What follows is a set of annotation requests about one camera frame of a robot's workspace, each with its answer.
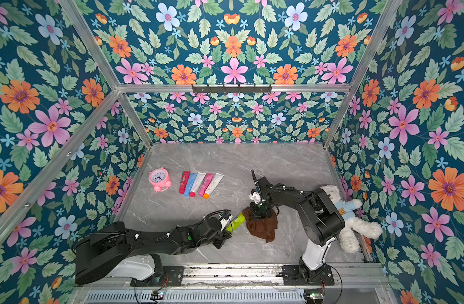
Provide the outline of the brown cloth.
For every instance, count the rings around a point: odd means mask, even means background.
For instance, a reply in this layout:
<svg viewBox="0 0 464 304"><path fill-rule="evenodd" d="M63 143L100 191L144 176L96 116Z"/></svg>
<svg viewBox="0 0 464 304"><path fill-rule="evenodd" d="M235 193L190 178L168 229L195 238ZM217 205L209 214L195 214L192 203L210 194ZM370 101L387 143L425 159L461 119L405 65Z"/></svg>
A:
<svg viewBox="0 0 464 304"><path fill-rule="evenodd" d="M270 243L276 238L276 229L278 226L277 213L272 210L271 216L265 219L252 219L250 207L242 211L245 218L246 227L249 233Z"/></svg>

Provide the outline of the green toothpaste tube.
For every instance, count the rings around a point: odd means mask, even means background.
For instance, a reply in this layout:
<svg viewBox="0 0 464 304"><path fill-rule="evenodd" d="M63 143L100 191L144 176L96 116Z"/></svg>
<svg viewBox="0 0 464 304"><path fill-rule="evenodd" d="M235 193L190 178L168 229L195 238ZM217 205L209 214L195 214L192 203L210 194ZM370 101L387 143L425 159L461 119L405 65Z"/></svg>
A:
<svg viewBox="0 0 464 304"><path fill-rule="evenodd" d="M231 221L228 225L228 227L226 228L226 230L230 233L232 233L233 231L235 231L237 228L239 228L239 226L241 226L244 221L246 221L244 215L242 213L240 213L233 221Z"/></svg>

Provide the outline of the white toothpaste tube orange cap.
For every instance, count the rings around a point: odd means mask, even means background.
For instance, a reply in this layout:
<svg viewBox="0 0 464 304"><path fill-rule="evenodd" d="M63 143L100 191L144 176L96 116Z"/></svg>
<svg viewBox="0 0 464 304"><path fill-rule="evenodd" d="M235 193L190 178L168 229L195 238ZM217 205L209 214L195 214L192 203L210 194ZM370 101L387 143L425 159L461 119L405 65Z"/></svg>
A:
<svg viewBox="0 0 464 304"><path fill-rule="evenodd" d="M223 177L224 175L220 173L216 173L214 175L213 179L211 180L203 195L205 199L209 199L210 195L214 192L216 187L219 185L220 181L222 181Z"/></svg>

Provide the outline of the pink toothpaste tube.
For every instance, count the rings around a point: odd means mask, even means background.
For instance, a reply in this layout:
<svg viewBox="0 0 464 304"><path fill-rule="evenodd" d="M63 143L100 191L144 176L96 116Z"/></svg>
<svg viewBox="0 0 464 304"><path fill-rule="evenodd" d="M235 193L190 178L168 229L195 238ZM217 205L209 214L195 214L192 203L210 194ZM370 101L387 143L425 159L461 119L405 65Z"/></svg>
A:
<svg viewBox="0 0 464 304"><path fill-rule="evenodd" d="M205 175L205 178L203 180L203 183L200 187L200 191L199 191L199 195L200 196L203 196L207 190L207 188L209 187L210 183L212 182L214 178L214 174L206 174Z"/></svg>

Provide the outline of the white toothpaste tube red cap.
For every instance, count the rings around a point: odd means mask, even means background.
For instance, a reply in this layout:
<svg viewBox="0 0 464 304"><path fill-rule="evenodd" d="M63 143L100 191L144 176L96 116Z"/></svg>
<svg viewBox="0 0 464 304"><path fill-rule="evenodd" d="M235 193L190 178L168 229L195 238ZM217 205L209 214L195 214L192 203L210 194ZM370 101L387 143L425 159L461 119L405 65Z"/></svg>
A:
<svg viewBox="0 0 464 304"><path fill-rule="evenodd" d="M205 179L205 176L206 174L203 173L203 172L198 172L196 174L196 178L194 180L194 183L191 187L191 190L190 190L190 197L194 198L196 196L196 194L199 192L199 189L200 189L200 186L203 182L203 180Z"/></svg>

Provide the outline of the blue toothpaste tube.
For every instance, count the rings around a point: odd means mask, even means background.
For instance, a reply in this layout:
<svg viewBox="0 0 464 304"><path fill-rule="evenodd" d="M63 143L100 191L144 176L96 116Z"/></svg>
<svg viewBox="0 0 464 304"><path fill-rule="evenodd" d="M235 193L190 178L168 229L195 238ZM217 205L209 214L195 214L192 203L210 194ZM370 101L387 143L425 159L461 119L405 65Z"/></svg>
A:
<svg viewBox="0 0 464 304"><path fill-rule="evenodd" d="M185 191L184 191L184 195L189 197L190 196L190 193L191 193L191 189L195 183L195 180L196 180L196 177L197 177L197 173L190 173L190 176L188 178L188 181L186 183L186 187L185 187Z"/></svg>

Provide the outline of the magenta toothpaste tube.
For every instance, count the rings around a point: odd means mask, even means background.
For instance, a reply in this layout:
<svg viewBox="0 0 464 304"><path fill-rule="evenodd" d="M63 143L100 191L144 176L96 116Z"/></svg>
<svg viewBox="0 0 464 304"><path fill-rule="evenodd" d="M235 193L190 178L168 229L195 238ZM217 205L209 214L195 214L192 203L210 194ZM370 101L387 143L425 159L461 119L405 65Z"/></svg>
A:
<svg viewBox="0 0 464 304"><path fill-rule="evenodd" d="M186 191L186 186L188 184L188 180L190 178L190 174L191 172L190 171L184 171L181 175L181 181L180 181L180 185L179 185L179 193L180 194L184 194L185 191Z"/></svg>

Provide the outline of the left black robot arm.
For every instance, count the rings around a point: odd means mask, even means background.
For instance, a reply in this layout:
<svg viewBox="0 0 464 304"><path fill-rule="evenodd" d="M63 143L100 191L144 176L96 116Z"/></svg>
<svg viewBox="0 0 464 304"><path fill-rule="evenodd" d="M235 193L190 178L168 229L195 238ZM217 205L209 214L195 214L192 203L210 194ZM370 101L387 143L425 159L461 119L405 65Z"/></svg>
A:
<svg viewBox="0 0 464 304"><path fill-rule="evenodd" d="M212 244L220 249L231 233L230 210L218 210L203 220L164 232L146 232L114 222L76 243L76 284L94 283L106 276L144 281L155 273L160 255L184 255Z"/></svg>

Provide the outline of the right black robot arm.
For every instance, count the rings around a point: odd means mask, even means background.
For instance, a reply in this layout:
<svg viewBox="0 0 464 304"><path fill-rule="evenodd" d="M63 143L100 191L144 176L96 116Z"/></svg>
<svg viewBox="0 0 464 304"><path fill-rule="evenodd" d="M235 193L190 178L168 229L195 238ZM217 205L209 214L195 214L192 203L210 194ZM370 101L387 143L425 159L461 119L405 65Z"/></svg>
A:
<svg viewBox="0 0 464 304"><path fill-rule="evenodd" d="M318 281L331 274L326 256L331 244L337 240L345 221L335 204L323 189L302 191L283 184L271 184L266 177L253 177L255 189L251 190L249 207L243 210L250 234L272 242L278 225L280 206L295 210L308 237L307 247L299 260L296 273L282 272L285 279L301 280L305 284Z"/></svg>

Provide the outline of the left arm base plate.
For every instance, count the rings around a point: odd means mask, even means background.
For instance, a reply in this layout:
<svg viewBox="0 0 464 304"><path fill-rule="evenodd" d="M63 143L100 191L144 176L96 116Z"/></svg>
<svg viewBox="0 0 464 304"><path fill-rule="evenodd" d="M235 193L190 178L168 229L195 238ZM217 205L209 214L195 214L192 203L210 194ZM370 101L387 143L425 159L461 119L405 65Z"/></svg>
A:
<svg viewBox="0 0 464 304"><path fill-rule="evenodd" d="M149 278L144 279L143 281L132 279L131 286L153 288L177 287L181 286L183 277L183 266L165 266L159 268L157 272L155 272Z"/></svg>

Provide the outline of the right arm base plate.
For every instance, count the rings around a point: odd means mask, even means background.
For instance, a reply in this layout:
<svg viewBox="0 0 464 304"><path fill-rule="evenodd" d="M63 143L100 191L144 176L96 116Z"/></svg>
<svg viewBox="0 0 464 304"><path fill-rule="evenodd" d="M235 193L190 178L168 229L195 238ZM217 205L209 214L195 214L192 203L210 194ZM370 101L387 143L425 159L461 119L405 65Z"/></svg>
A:
<svg viewBox="0 0 464 304"><path fill-rule="evenodd" d="M284 265L277 276L283 279L286 286L333 286L335 284L332 268L326 264L315 271L310 271L304 265Z"/></svg>

